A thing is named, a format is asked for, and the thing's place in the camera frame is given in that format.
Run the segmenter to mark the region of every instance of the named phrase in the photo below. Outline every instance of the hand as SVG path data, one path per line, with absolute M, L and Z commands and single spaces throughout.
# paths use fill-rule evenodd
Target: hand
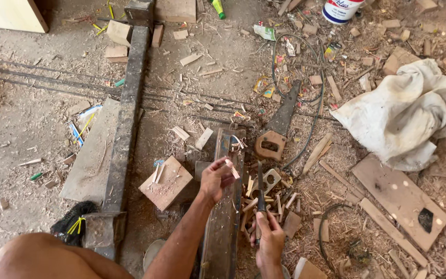
M 228 157 L 223 157 L 213 162 L 202 172 L 201 189 L 199 192 L 206 194 L 211 201 L 217 203 L 223 196 L 223 189 L 235 182 L 232 174 L 233 163 L 225 163 Z
M 285 233 L 276 218 L 268 212 L 266 221 L 262 212 L 256 214 L 257 224 L 261 229 L 261 240 L 256 253 L 256 264 L 263 278 L 282 278 L 282 251 L 285 244 Z M 256 230 L 251 235 L 251 246 L 256 246 Z

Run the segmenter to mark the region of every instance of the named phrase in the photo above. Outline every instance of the leg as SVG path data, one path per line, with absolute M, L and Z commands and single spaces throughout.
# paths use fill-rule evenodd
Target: leg
M 47 233 L 10 240 L 0 249 L 0 278 L 133 279 L 120 265 L 84 248 L 63 244 Z

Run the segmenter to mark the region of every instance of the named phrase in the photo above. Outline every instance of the white plastic bucket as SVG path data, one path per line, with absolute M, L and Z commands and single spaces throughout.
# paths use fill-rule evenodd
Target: white plastic bucket
M 322 14 L 334 24 L 346 24 L 365 0 L 328 0 Z

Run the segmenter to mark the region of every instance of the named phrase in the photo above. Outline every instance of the green bottle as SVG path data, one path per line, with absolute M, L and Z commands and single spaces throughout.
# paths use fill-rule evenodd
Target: green bottle
M 218 16 L 220 16 L 220 19 L 225 19 L 226 15 L 223 11 L 223 5 L 221 4 L 221 0 L 209 0 L 211 4 L 213 4 L 214 9 L 218 13 Z

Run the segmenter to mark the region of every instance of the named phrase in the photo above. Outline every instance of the white sack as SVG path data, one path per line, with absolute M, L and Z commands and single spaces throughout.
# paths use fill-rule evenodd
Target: white sack
M 422 170 L 437 159 L 430 137 L 446 137 L 446 75 L 434 59 L 413 62 L 331 114 L 387 166 Z

